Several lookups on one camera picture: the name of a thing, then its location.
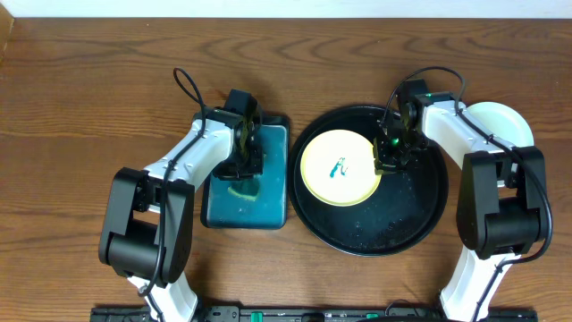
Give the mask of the green yellow sponge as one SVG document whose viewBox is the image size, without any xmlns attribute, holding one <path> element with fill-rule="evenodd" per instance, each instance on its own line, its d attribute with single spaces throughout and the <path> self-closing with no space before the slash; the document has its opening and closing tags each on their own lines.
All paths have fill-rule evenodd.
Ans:
<svg viewBox="0 0 572 322">
<path fill-rule="evenodd" d="M 237 198 L 255 201 L 260 192 L 260 184 L 256 179 L 236 181 L 230 184 L 228 192 Z"/>
</svg>

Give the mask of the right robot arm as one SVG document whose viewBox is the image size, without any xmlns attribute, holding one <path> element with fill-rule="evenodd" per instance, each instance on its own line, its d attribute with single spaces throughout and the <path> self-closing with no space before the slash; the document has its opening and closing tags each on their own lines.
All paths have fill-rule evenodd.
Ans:
<svg viewBox="0 0 572 322">
<path fill-rule="evenodd" d="M 450 93 L 403 98 L 400 116 L 384 112 L 374 141 L 375 167 L 404 169 L 433 146 L 459 167 L 456 213 L 463 244 L 452 277 L 439 295 L 444 316 L 483 321 L 507 272 L 546 248 L 553 228 L 543 153 L 525 118 L 497 102 L 471 106 Z"/>
</svg>

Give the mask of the yellow plate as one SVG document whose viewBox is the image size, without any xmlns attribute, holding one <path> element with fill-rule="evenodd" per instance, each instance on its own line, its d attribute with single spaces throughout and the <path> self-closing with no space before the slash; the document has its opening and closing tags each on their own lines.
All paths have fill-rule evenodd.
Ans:
<svg viewBox="0 0 572 322">
<path fill-rule="evenodd" d="M 378 188 L 373 144 L 349 130 L 330 130 L 311 139 L 302 150 L 299 170 L 310 193 L 335 207 L 355 206 Z"/>
</svg>

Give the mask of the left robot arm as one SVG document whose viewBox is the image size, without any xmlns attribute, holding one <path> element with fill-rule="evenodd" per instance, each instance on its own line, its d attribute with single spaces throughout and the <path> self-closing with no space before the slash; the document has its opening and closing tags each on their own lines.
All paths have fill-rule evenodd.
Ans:
<svg viewBox="0 0 572 322">
<path fill-rule="evenodd" d="M 262 172 L 257 105 L 202 109 L 189 132 L 142 170 L 114 176 L 98 256 L 138 289 L 155 321 L 191 321 L 198 297 L 184 273 L 195 193 L 211 174 L 244 180 Z"/>
</svg>

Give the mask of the white plate with scribble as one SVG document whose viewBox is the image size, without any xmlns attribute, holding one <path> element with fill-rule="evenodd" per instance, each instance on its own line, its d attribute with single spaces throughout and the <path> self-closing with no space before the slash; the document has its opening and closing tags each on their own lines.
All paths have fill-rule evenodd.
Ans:
<svg viewBox="0 0 572 322">
<path fill-rule="evenodd" d="M 480 102 L 467 111 L 488 130 L 517 147 L 534 145 L 532 130 L 525 118 L 509 106 L 496 102 Z"/>
</svg>

